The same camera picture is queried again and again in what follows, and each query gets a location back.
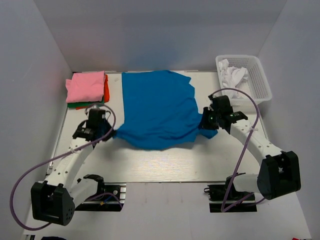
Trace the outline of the white t-shirt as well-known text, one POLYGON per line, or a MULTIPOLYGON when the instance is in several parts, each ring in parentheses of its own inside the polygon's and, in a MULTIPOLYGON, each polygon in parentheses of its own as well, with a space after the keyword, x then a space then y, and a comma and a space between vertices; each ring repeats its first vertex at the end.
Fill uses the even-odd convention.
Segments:
POLYGON ((248 70, 245 67, 230 66, 227 59, 218 62, 218 69, 220 70, 222 89, 240 89, 240 84, 249 78, 248 70))

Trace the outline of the blue t-shirt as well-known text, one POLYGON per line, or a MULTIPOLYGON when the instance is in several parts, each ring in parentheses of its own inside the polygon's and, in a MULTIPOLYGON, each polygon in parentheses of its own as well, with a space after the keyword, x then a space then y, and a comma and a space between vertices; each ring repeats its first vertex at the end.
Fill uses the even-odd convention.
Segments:
POLYGON ((193 143, 198 135, 211 139, 217 130, 199 127, 191 77, 170 70, 121 74, 124 123, 115 136, 144 150, 165 150, 193 143))

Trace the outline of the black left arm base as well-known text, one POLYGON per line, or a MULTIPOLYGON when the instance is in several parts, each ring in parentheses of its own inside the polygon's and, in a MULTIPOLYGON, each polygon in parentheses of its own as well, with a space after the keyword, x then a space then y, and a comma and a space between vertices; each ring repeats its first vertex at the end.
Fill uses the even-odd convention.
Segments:
POLYGON ((75 210, 82 212, 120 212, 125 204, 126 183, 106 183, 104 195, 85 201, 75 210))

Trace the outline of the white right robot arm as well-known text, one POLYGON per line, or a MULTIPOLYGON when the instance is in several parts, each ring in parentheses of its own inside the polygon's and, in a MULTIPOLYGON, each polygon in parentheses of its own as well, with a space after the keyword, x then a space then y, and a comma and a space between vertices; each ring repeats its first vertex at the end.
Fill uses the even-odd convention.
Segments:
POLYGON ((272 144, 255 130, 248 117, 241 111, 235 112, 228 96, 210 95, 209 107, 203 109, 200 129, 223 129, 237 139, 258 162, 258 174, 236 173, 225 183, 227 197, 233 199, 245 193, 260 193, 272 200, 301 189, 299 158, 293 151, 284 151, 272 144))

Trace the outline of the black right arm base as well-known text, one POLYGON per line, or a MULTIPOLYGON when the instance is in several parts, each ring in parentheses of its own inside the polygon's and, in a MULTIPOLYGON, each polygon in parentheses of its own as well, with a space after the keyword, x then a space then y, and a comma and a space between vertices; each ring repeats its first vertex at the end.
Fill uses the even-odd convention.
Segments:
MULTIPOLYGON (((216 182, 214 184, 209 184, 204 188, 204 193, 208 196, 209 201, 209 210, 210 213, 221 213, 221 207, 224 200, 224 196, 227 190, 225 183, 216 182)), ((226 199, 225 207, 229 207, 231 204, 234 204, 238 200, 242 199, 248 192, 237 192, 234 187, 231 187, 230 193, 226 199)), ((257 212, 257 207, 255 205, 256 198, 254 195, 251 195, 241 203, 232 207, 227 211, 227 213, 250 213, 257 212)))

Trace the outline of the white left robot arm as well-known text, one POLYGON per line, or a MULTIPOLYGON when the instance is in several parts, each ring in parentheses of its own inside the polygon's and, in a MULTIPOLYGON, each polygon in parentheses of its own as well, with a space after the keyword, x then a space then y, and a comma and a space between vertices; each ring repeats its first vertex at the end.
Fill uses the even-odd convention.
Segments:
POLYGON ((72 135, 70 154, 61 158, 43 182, 33 184, 31 206, 35 220, 66 226, 80 204, 104 192, 102 176, 76 176, 97 143, 107 141, 114 135, 115 131, 108 122, 110 115, 109 110, 90 109, 88 118, 78 125, 72 135))

